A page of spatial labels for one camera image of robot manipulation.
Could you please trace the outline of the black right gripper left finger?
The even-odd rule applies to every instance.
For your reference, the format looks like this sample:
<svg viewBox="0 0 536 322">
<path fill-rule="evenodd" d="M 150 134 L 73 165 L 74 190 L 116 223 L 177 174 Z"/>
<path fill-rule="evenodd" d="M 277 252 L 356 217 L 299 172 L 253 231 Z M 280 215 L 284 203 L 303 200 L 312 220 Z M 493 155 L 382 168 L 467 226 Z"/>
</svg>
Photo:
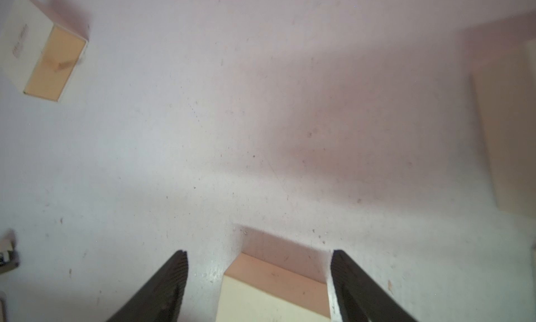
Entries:
<svg viewBox="0 0 536 322">
<path fill-rule="evenodd" d="M 187 252 L 178 250 L 108 321 L 177 321 L 187 278 Z"/>
</svg>

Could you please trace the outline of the small cream jewelry box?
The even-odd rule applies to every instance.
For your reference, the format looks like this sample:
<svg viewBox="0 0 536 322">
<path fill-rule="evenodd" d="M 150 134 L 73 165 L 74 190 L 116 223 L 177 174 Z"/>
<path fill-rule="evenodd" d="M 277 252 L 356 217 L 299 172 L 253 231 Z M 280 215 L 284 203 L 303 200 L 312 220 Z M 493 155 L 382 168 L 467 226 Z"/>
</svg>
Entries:
<svg viewBox="0 0 536 322">
<path fill-rule="evenodd" d="M 241 253 L 223 274 L 217 321 L 331 321 L 327 285 Z"/>
</svg>

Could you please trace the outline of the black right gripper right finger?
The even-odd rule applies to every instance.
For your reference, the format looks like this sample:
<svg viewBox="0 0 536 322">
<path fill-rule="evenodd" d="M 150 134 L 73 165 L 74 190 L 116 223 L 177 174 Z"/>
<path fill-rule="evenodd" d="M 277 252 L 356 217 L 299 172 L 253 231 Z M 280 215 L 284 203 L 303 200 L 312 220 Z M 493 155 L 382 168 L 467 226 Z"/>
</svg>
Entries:
<svg viewBox="0 0 536 322">
<path fill-rule="evenodd" d="M 343 321 L 415 322 L 343 250 L 333 252 L 330 270 Z"/>
</svg>

